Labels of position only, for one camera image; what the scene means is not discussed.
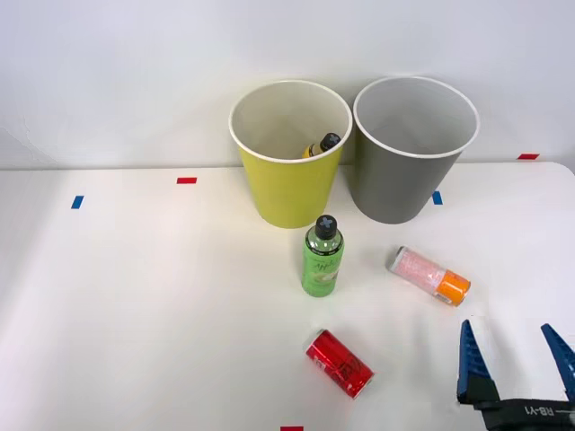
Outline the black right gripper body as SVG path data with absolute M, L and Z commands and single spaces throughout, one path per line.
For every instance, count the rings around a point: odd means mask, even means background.
M 509 399 L 473 405 L 487 430 L 573 430 L 574 404 L 559 400 Z

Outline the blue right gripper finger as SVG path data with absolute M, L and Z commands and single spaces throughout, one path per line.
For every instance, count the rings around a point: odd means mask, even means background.
M 548 323 L 541 327 L 545 340 L 552 352 L 553 359 L 562 378 L 569 402 L 575 399 L 575 356 L 571 347 Z
M 500 400 L 469 320 L 463 321 L 461 326 L 456 397 L 465 405 Z

